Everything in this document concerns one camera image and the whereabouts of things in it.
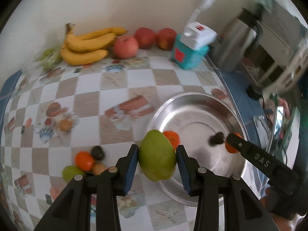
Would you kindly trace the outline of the dark plum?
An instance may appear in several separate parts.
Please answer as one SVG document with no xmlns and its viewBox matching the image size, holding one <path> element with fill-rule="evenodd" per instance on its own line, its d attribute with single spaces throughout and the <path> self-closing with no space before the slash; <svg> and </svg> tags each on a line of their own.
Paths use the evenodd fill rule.
<svg viewBox="0 0 308 231">
<path fill-rule="evenodd" d="M 225 137 L 223 132 L 217 132 L 209 138 L 210 146 L 217 146 L 225 142 Z"/>
<path fill-rule="evenodd" d="M 91 150 L 91 156 L 96 160 L 96 161 L 102 161 L 105 158 L 105 153 L 101 146 L 94 146 Z"/>
</svg>

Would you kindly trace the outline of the large orange tangerine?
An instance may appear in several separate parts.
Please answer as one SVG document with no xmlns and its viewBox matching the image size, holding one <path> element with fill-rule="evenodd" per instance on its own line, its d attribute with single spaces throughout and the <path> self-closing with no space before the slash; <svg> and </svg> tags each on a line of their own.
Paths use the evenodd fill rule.
<svg viewBox="0 0 308 231">
<path fill-rule="evenodd" d="M 179 135 L 171 130 L 164 131 L 163 134 L 170 141 L 173 146 L 173 149 L 176 150 L 181 143 Z"/>
</svg>

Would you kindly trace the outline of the silver metal plate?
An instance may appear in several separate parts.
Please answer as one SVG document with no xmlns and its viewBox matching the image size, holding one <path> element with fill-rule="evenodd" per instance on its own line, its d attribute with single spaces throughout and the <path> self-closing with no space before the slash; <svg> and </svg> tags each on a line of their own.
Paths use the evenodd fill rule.
<svg viewBox="0 0 308 231">
<path fill-rule="evenodd" d="M 247 162 L 240 154 L 229 153 L 224 144 L 210 143 L 218 132 L 225 136 L 237 132 L 243 138 L 246 133 L 236 114 L 209 94 L 190 92 L 168 99 L 158 108 L 147 129 L 176 132 L 188 156 L 216 175 L 245 173 Z"/>
</svg>

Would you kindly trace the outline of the bag of green fruit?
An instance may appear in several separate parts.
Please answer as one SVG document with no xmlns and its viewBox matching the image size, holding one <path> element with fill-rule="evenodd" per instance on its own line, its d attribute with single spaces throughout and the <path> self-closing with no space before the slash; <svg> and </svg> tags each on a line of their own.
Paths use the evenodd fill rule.
<svg viewBox="0 0 308 231">
<path fill-rule="evenodd" d="M 42 69 L 45 74 L 53 71 L 62 61 L 60 50 L 61 47 L 59 45 L 46 49 L 32 64 L 29 65 L 29 70 Z"/>
</svg>

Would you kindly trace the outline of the pink red apple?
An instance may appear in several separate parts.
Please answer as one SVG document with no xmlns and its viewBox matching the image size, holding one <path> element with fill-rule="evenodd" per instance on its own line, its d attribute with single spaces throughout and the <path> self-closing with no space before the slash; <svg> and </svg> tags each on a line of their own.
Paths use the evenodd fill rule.
<svg viewBox="0 0 308 231">
<path fill-rule="evenodd" d="M 120 59 L 135 57 L 139 50 L 139 44 L 132 35 L 118 38 L 113 46 L 114 55 Z"/>
</svg>

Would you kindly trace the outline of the large green mango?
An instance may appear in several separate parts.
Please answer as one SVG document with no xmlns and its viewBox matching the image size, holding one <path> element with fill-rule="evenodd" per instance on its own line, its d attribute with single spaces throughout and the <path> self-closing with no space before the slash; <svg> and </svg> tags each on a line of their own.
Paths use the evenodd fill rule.
<svg viewBox="0 0 308 231">
<path fill-rule="evenodd" d="M 175 150 L 159 130 L 150 130 L 139 147 L 139 165 L 152 182 L 170 179 L 176 169 Z"/>
</svg>

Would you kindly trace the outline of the small orange tangerine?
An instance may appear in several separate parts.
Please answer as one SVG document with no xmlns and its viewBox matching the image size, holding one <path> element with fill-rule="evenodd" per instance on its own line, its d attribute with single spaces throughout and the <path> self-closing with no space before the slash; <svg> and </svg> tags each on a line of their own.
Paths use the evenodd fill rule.
<svg viewBox="0 0 308 231">
<path fill-rule="evenodd" d="M 95 165 L 95 159 L 90 153 L 80 151 L 75 156 L 75 165 L 84 172 L 89 172 Z"/>
</svg>

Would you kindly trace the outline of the tan small round fruit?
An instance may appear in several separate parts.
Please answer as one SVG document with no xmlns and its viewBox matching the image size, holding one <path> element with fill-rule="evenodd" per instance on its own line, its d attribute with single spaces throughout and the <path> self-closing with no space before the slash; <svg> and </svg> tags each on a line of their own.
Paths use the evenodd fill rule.
<svg viewBox="0 0 308 231">
<path fill-rule="evenodd" d="M 107 167 L 104 164 L 97 163 L 93 166 L 92 173 L 97 176 L 97 175 L 100 175 L 101 173 L 103 173 L 106 169 L 107 169 Z"/>
</svg>

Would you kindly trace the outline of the dark plum on table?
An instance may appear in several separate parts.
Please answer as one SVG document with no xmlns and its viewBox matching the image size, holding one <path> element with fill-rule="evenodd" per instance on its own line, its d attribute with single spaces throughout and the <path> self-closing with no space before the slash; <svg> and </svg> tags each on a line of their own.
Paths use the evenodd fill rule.
<svg viewBox="0 0 308 231">
<path fill-rule="evenodd" d="M 105 153 L 101 146 L 94 146 L 91 150 L 91 156 L 96 160 L 96 161 L 102 161 L 105 158 Z"/>
</svg>

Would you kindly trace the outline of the yellow banana bunch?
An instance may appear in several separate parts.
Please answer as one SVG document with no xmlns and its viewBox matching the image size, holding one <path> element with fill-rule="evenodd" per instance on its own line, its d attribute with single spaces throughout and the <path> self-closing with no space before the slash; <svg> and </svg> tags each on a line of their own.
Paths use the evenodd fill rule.
<svg viewBox="0 0 308 231">
<path fill-rule="evenodd" d="M 72 66 L 91 64 L 108 56 L 108 49 L 117 37 L 126 33 L 123 27 L 111 27 L 77 36 L 74 34 L 74 25 L 67 23 L 60 55 Z"/>
</svg>

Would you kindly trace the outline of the steel thermos kettle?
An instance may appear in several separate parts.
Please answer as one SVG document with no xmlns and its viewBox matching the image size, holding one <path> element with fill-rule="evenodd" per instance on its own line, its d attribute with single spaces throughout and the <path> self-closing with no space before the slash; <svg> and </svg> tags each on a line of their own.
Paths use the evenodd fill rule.
<svg viewBox="0 0 308 231">
<path fill-rule="evenodd" d="M 233 72 L 242 60 L 258 47 L 262 34 L 259 17 L 247 9 L 242 9 L 213 43 L 210 52 L 212 62 L 223 71 Z"/>
</svg>

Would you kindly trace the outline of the small green mango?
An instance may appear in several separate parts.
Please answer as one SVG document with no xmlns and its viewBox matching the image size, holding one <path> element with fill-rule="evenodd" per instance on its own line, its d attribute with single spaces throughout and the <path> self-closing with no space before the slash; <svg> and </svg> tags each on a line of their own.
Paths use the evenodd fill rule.
<svg viewBox="0 0 308 231">
<path fill-rule="evenodd" d="M 69 183 L 76 175 L 84 175 L 84 172 L 77 166 L 69 165 L 62 170 L 62 178 L 66 183 Z"/>
</svg>

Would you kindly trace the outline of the red apple near box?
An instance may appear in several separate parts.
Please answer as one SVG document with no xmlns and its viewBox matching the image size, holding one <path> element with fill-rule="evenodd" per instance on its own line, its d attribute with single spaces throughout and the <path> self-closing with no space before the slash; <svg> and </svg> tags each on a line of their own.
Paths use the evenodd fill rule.
<svg viewBox="0 0 308 231">
<path fill-rule="evenodd" d="M 164 28 L 157 33 L 157 46 L 160 49 L 170 51 L 173 48 L 177 33 L 172 28 Z"/>
</svg>

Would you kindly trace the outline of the teal box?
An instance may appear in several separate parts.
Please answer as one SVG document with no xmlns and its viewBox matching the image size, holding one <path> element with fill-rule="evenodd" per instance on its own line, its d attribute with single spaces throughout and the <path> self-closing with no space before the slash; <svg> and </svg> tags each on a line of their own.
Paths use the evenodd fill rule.
<svg viewBox="0 0 308 231">
<path fill-rule="evenodd" d="M 191 49 L 180 41 L 181 34 L 175 37 L 171 59 L 182 69 L 193 69 L 197 67 L 209 52 L 209 46 L 200 49 Z"/>
</svg>

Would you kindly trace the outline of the dark red apple middle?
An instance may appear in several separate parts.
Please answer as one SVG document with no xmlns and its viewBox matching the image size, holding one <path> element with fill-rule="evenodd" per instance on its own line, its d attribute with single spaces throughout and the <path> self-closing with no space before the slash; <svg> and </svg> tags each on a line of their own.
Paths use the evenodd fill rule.
<svg viewBox="0 0 308 231">
<path fill-rule="evenodd" d="M 134 34 L 135 39 L 139 44 L 140 49 L 150 49 L 152 48 L 157 39 L 156 33 L 150 28 L 138 28 Z"/>
</svg>

